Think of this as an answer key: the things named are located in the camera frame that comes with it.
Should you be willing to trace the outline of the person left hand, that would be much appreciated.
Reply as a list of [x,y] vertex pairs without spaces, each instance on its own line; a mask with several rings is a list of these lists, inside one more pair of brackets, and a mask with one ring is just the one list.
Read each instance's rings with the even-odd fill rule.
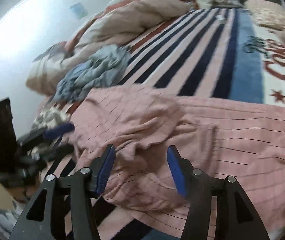
[[5,189],[10,194],[10,196],[14,198],[16,201],[20,203],[27,203],[36,193],[41,182],[42,182],[42,177],[39,174],[35,179],[34,185],[10,187],[10,188],[6,187]]

